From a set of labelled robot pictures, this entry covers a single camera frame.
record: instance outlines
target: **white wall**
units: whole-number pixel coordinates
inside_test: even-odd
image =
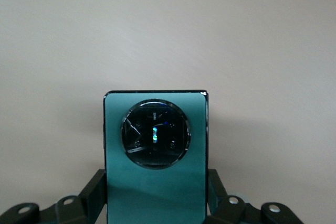
[[[107,91],[206,89],[226,188],[334,223],[335,43],[336,0],[0,0],[0,212],[103,168]]]

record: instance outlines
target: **camera lens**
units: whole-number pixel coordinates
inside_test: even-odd
[[[174,165],[187,152],[190,129],[187,117],[175,104],[145,100],[134,105],[121,128],[122,144],[134,163],[152,169]]]

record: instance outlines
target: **smartphone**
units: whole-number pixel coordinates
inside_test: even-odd
[[[201,224],[206,217],[205,90],[104,97],[108,224]]]

